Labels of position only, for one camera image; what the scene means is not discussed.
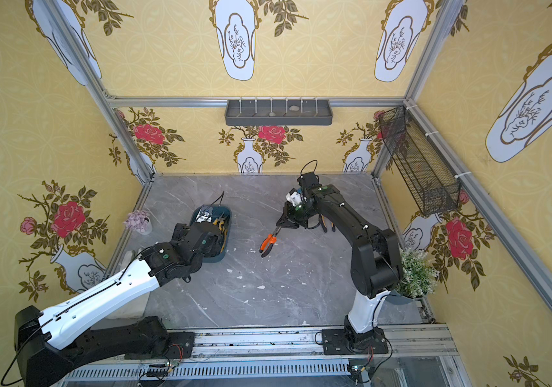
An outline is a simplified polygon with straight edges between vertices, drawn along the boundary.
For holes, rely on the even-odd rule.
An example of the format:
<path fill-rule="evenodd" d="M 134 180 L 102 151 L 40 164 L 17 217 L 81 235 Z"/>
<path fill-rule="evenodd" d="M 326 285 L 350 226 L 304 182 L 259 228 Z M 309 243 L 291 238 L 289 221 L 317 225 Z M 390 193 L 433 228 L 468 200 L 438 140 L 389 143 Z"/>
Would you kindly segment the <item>teal plastic storage box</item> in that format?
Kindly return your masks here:
<path fill-rule="evenodd" d="M 224 259 L 228 235 L 232 226 L 232 211 L 227 206 L 203 205 L 196 209 L 190 222 L 191 246 L 203 255 L 204 263 Z"/>

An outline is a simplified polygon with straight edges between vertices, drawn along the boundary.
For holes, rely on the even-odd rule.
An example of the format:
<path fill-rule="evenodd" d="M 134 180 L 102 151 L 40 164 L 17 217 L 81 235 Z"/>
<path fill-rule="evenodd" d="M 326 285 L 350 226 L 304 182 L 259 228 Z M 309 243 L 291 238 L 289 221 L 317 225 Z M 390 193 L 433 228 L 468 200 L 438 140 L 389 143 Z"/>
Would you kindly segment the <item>orange black pliers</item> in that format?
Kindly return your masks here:
<path fill-rule="evenodd" d="M 274 232 L 269 234 L 268 237 L 264 239 L 259 249 L 259 253 L 261 253 L 261 257 L 266 257 L 269 255 L 273 246 L 277 242 L 277 235 L 279 234 L 281 229 L 282 229 L 281 227 L 276 227 Z"/>

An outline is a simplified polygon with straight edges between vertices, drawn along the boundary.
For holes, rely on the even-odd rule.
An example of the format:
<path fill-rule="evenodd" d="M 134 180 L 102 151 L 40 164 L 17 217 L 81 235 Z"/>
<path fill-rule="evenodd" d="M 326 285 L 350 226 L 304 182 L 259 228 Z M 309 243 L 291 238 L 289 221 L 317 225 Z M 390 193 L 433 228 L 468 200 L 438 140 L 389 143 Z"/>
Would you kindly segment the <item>yellow black pliers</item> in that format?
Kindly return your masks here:
<path fill-rule="evenodd" d="M 329 231 L 336 232 L 335 224 L 329 220 L 327 220 L 323 215 L 319 215 L 319 225 L 322 227 L 324 233 L 328 233 Z"/>

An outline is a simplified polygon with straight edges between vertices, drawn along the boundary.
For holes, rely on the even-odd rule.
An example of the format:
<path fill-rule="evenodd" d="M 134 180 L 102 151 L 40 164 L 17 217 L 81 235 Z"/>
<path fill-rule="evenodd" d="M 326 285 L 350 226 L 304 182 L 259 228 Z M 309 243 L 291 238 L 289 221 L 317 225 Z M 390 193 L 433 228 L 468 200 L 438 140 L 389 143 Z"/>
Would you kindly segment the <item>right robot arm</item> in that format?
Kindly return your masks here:
<path fill-rule="evenodd" d="M 391 290 L 403 276 L 402 255 L 398 237 L 365 220 L 333 185 L 298 179 L 299 188 L 286 197 L 283 213 L 276 222 L 280 229 L 308 229 L 308 221 L 320 215 L 334 224 L 352 248 L 350 274 L 356 287 L 351 311 L 345 316 L 344 328 L 352 343 L 371 336 L 375 315 Z"/>

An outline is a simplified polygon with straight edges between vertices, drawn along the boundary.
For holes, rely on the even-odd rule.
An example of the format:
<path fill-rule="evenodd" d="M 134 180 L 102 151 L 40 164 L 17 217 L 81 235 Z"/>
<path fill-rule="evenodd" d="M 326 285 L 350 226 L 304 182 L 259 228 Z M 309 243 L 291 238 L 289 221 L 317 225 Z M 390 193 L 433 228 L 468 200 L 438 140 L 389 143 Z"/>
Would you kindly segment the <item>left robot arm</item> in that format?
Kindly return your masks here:
<path fill-rule="evenodd" d="M 95 324 L 130 301 L 176 279 L 190 282 L 203 261 L 224 253 L 230 222 L 176 225 L 171 241 L 142 250 L 119 273 L 43 311 L 28 306 L 15 317 L 13 364 L 26 386 L 51 386 L 69 372 L 118 355 L 166 355 L 175 344 L 156 316 L 126 326 Z"/>

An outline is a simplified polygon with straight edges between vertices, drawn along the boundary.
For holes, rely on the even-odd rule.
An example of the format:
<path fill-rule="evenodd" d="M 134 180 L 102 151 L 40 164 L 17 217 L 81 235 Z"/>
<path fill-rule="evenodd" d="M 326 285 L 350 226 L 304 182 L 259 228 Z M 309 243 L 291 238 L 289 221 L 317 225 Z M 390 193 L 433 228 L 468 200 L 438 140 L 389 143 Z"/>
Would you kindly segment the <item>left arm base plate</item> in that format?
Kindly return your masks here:
<path fill-rule="evenodd" d="M 192 356 L 195 344 L 195 332 L 170 332 L 168 337 L 155 343 L 154 347 L 138 359 L 188 360 Z"/>

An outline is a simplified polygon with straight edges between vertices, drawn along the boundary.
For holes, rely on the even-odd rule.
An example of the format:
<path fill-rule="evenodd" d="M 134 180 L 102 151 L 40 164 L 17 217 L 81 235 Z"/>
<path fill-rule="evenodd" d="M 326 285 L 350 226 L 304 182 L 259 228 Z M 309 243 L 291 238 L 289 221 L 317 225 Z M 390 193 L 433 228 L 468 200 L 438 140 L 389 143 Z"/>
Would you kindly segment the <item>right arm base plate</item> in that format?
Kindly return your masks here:
<path fill-rule="evenodd" d="M 382 329 L 375 327 L 366 333 L 356 333 L 349 328 L 321 331 L 324 355 L 388 354 L 387 338 Z"/>

